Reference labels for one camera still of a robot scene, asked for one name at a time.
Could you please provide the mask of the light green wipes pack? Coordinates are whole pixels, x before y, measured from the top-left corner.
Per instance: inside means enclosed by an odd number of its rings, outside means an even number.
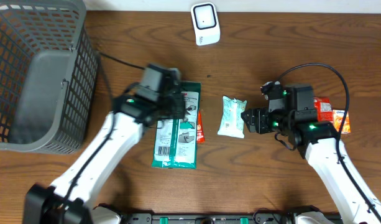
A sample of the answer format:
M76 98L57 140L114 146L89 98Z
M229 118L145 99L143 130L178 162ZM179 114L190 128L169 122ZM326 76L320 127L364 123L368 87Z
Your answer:
M245 111L246 104L247 101L223 96L223 115L218 135L244 138L244 121L241 118L241 113Z

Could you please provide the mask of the green 3M gloves package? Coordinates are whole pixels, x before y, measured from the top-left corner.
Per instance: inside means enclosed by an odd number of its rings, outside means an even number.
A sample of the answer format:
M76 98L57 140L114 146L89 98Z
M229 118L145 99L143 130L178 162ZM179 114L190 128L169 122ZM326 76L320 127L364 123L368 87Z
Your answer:
M185 117L157 123L152 167L196 169L197 121L201 84L184 82Z

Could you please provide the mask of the thin orange sachet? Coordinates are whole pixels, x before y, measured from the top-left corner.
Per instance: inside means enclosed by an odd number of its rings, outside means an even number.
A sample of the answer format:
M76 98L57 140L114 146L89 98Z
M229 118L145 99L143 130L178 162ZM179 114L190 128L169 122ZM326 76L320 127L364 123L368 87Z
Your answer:
M201 113L198 111L198 118L197 118L197 131L196 131L196 142L197 143L203 143L205 142L204 138L204 132L203 132L203 124L201 119Z

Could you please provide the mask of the large orange snack bag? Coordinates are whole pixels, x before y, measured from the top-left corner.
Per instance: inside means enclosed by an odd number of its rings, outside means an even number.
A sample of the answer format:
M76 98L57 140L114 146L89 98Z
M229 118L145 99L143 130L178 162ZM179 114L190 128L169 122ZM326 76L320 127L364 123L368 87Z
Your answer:
M333 109L328 97L314 97L314 107L317 110L318 121L333 122Z

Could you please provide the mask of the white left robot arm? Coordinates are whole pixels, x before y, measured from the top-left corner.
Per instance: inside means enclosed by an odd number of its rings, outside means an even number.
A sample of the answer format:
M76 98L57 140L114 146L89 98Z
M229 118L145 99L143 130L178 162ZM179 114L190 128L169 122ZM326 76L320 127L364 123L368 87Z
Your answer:
M48 187L33 185L25 196L23 223L121 223L120 212L95 205L102 186L121 159L143 137L145 131L163 119L182 119L185 101L181 86L133 85L112 99L96 137L81 156Z

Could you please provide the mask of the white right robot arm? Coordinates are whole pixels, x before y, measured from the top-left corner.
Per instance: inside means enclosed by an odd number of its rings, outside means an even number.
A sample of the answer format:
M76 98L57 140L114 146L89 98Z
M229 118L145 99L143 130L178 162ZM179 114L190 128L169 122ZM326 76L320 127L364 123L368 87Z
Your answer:
M286 136L284 146L298 151L319 175L344 223L381 223L381 202L350 160L338 131L318 120L313 88L268 82L261 92L268 105L241 114L248 130Z

